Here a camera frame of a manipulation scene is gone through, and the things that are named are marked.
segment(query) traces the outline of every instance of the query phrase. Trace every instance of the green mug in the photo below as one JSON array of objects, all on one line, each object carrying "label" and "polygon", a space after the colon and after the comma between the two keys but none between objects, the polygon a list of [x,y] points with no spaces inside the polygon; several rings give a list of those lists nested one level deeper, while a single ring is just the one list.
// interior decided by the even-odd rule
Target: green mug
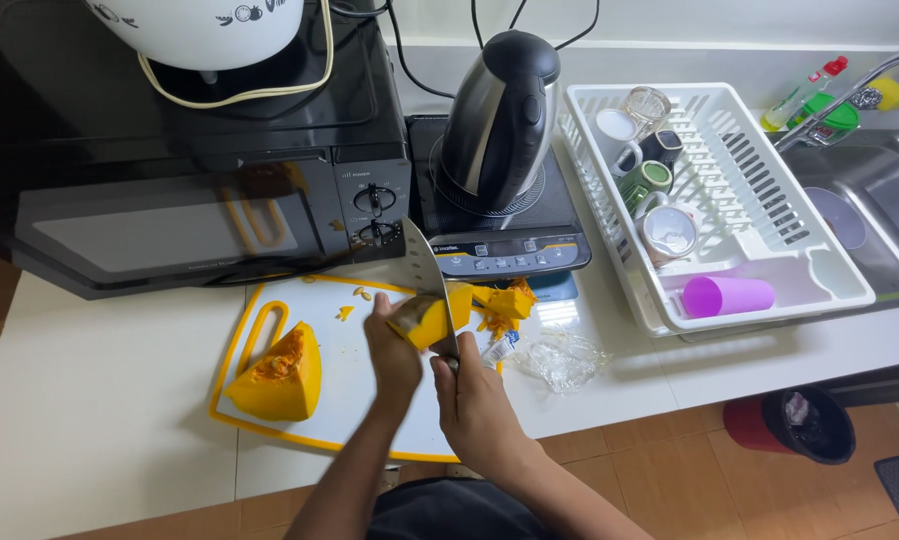
[{"label": "green mug", "polygon": [[635,208],[651,191],[668,194],[672,190],[673,173],[658,161],[644,161],[618,179],[616,187],[626,205],[626,211],[633,215]]}]

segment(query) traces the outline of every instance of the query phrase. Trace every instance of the rice cooker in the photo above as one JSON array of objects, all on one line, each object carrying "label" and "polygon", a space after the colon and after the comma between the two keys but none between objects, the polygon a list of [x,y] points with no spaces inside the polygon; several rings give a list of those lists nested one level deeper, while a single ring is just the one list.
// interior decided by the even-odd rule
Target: rice cooker
[{"label": "rice cooker", "polygon": [[219,71],[281,51],[299,30],[303,0],[84,2],[145,57],[174,68]]}]

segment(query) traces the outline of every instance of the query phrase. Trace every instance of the cutting board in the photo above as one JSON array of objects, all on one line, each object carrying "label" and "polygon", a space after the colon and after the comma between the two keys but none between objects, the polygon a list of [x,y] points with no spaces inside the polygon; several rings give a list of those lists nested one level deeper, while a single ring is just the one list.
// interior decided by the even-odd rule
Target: cutting board
[{"label": "cutting board", "polygon": [[[363,320],[372,313],[372,301],[352,293],[359,287],[373,296],[385,292],[393,303],[415,293],[411,289],[359,279],[311,277],[315,279],[312,282],[296,278],[266,283],[255,290],[217,376],[209,416],[263,436],[337,451],[356,430],[375,396],[375,375],[363,334]],[[343,306],[355,307],[345,322],[336,318]],[[491,332],[476,331],[483,314],[477,307],[473,311],[469,325],[460,331],[473,332],[480,351],[484,352],[490,346]],[[275,317],[278,317],[275,331],[264,332],[265,321],[269,318],[272,322]],[[303,422],[268,422],[240,411],[232,399],[222,395],[223,389],[299,321],[311,325],[320,343],[323,384],[316,412]],[[272,336],[271,343],[256,344],[269,336]],[[423,359],[422,383],[396,433],[390,456],[395,460],[458,462],[440,430],[429,356]]]}]

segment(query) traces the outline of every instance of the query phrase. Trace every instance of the yellow cutting board rim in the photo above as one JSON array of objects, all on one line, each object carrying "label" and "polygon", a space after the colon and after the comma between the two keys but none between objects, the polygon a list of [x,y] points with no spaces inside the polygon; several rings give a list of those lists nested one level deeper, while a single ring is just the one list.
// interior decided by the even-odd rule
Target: yellow cutting board rim
[{"label": "yellow cutting board rim", "polygon": [[[354,286],[362,286],[368,288],[376,288],[376,289],[384,289],[384,290],[392,290],[395,292],[401,292],[405,294],[416,294],[416,291],[413,289],[407,289],[405,287],[400,287],[396,285],[390,285],[387,283],[377,283],[375,281],[367,281],[364,279],[352,279],[348,277],[335,277],[335,276],[310,276],[315,280],[320,280],[324,282],[336,282],[340,284],[349,284]],[[224,424],[229,424],[231,426],[235,426],[240,428],[241,430],[246,430],[248,432],[253,432],[254,434],[259,434],[261,436],[274,437],[276,439],[282,439],[284,441],[289,441],[292,443],[297,443],[305,446],[311,446],[313,448],[319,448],[322,450],[330,450],[334,452],[338,452],[341,450],[345,443],[334,443],[329,441],[323,441],[320,439],[314,439],[311,437],[303,437],[300,435],[295,435],[293,433],[287,433],[285,431],[280,431],[279,429],[273,429],[271,427],[266,427],[264,425],[260,425],[258,423],[251,423],[246,420],[242,420],[240,418],[233,418],[228,414],[224,414],[216,410],[219,406],[219,399],[223,395],[223,384],[226,382],[226,375],[229,373],[229,363],[233,361],[233,358],[236,354],[236,348],[239,346],[239,338],[243,336],[243,330],[246,328],[247,323],[249,323],[250,316],[252,314],[253,308],[255,308],[256,302],[259,300],[259,296],[262,294],[263,289],[266,287],[266,283],[261,284],[252,293],[252,298],[250,302],[246,305],[246,309],[243,311],[243,317],[239,321],[239,325],[236,327],[235,335],[232,338],[232,341],[229,343],[229,348],[226,353],[226,358],[223,360],[223,365],[219,370],[219,374],[216,376],[216,386],[213,388],[212,399],[209,401],[209,417],[214,420],[218,420],[223,422]],[[279,321],[276,323],[275,331],[273,332],[273,343],[282,338],[282,331],[285,327],[286,320],[289,318],[289,307],[285,302],[282,301],[270,301],[266,305],[263,306],[263,309],[256,314],[256,321],[262,321],[266,319],[266,315],[269,314],[271,310],[281,310],[283,311],[282,317],[279,318]],[[484,311],[477,306],[473,306],[472,308],[475,312],[483,313]],[[253,324],[252,332],[259,334],[259,331],[262,328],[262,323]],[[247,339],[246,344],[244,345],[244,349],[249,350],[249,352],[243,351],[240,354],[240,362],[248,361],[249,356],[251,354],[251,345],[254,345],[255,339],[250,336]],[[503,372],[503,364],[499,362],[496,364],[496,371],[499,373]],[[414,453],[411,451],[395,451],[391,450],[390,458],[393,460],[408,460],[408,461],[433,461],[437,463],[459,463],[459,459],[455,455],[448,454],[438,454],[438,453]]]}]

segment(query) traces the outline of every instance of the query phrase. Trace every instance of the microwave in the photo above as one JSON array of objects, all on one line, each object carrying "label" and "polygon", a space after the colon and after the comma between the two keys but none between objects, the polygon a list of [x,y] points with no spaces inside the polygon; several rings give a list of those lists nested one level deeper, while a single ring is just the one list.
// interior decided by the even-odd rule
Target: microwave
[{"label": "microwave", "polygon": [[[321,17],[307,2],[283,52],[217,85],[155,71],[197,97],[318,80]],[[392,64],[374,19],[333,31],[322,88],[193,109],[82,0],[0,0],[0,257],[86,299],[402,257],[412,166]]]}]

